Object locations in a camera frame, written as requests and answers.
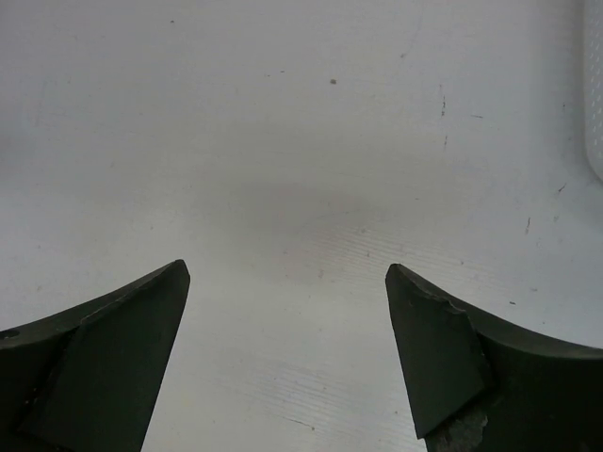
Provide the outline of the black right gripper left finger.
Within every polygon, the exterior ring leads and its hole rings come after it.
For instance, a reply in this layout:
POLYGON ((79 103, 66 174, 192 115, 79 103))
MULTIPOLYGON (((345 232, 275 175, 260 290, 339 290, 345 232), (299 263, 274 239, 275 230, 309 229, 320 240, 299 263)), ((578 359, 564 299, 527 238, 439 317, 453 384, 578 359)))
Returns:
POLYGON ((1 332, 4 451, 140 451, 187 302, 182 260, 1 332))

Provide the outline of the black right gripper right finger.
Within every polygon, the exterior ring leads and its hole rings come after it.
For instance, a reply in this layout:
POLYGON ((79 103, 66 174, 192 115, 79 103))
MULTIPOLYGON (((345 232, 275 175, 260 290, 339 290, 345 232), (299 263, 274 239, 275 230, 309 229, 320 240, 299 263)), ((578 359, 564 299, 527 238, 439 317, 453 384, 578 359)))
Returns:
POLYGON ((602 352, 530 331, 409 268, 385 277, 416 436, 431 451, 598 451, 602 352))

